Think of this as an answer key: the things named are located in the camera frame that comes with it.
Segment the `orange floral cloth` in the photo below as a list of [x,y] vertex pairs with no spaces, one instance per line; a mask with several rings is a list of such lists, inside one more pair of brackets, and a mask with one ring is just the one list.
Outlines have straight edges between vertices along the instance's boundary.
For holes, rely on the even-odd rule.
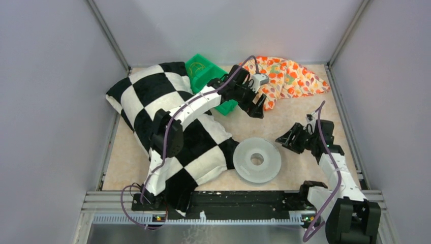
[[[328,83],[306,67],[288,59],[258,56],[260,73],[269,77],[269,83],[260,87],[259,96],[266,94],[264,109],[270,110],[279,98],[307,97],[331,90]],[[244,68],[255,74],[255,62],[248,61]]]

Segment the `round plastic lid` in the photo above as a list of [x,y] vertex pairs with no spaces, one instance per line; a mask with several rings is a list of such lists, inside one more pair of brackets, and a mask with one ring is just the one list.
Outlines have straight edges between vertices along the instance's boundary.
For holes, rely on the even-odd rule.
[[233,153],[236,172],[246,181],[263,184],[274,179],[280,171],[282,158],[279,150],[262,138],[241,142]]

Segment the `black and white checkered cloth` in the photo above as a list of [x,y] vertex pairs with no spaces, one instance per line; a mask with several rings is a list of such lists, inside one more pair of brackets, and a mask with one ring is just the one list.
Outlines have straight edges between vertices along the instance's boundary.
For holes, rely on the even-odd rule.
[[[106,93],[106,99],[121,114],[147,153],[155,113],[161,108],[167,111],[177,107],[192,96],[183,62],[146,68],[119,81]],[[210,113],[193,121],[184,130],[183,137],[181,152],[167,159],[171,164],[161,193],[182,214],[189,208],[190,196],[196,187],[234,168],[232,157],[238,144]]]

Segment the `green bin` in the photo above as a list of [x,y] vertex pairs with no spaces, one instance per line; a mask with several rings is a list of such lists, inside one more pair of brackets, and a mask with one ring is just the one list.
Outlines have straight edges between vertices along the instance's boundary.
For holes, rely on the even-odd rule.
[[[226,74],[217,65],[211,63],[204,56],[196,54],[186,62],[187,74],[190,77],[190,85],[194,94],[200,92],[208,82],[214,78],[221,78]],[[215,107],[222,115],[230,113],[238,103],[235,100],[225,101]]]

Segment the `white floor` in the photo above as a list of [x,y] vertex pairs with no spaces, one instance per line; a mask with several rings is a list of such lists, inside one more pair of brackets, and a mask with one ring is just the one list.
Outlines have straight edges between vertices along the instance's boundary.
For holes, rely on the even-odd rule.
[[[328,80],[323,65],[305,66],[319,77]],[[222,68],[229,71],[231,67]],[[261,137],[274,142],[276,138],[286,133],[295,122],[305,124],[305,115],[314,111],[323,100],[326,101],[326,104],[322,110],[322,119],[334,122],[334,143],[343,148],[349,170],[360,187],[332,92],[311,97],[279,99],[273,110],[265,112],[263,119],[248,117],[238,106],[228,116],[223,116],[216,110],[212,110],[212,113],[215,120],[220,122],[226,131],[232,133],[233,139],[239,142],[250,137]],[[217,179],[199,186],[196,190],[297,190],[304,180],[327,183],[325,175],[309,151],[297,155],[278,143],[274,144],[282,155],[282,167],[277,177],[271,182],[260,187],[250,186],[239,178],[235,170],[227,170]],[[124,120],[120,119],[103,190],[121,190],[133,182],[143,183],[147,176],[148,166],[147,156],[138,146],[132,131],[127,127]]]

